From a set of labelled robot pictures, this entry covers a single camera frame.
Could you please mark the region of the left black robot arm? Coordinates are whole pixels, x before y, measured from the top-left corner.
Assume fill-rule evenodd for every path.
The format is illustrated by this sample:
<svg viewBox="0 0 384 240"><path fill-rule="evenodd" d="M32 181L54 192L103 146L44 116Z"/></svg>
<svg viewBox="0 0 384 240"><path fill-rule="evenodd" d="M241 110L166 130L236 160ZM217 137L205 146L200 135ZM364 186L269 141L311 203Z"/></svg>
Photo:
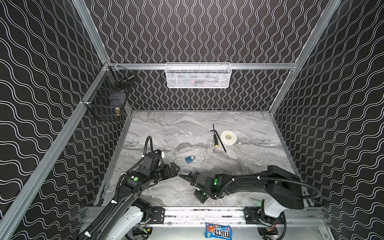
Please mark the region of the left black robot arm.
<svg viewBox="0 0 384 240"><path fill-rule="evenodd" d="M123 173L115 195L102 212L76 240L121 240L130 229L151 219L151 204L140 198L144 190L178 176L180 167L164 163L164 152L154 150L151 136L146 138L141 159Z"/></svg>

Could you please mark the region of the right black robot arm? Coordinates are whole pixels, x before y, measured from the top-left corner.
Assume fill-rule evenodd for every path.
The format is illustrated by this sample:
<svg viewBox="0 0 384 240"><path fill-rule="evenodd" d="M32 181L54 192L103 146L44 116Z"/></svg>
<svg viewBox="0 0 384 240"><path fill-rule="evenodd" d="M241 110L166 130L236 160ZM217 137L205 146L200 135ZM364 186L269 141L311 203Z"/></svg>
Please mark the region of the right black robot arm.
<svg viewBox="0 0 384 240"><path fill-rule="evenodd" d="M302 210L304 200L322 195L318 188L277 166L250 175L216 174L211 178L195 172L179 176L196 188L194 195L202 204L209 198L218 201L237 193L267 194L254 214L246 214L248 223L265 227L276 224L285 210Z"/></svg>

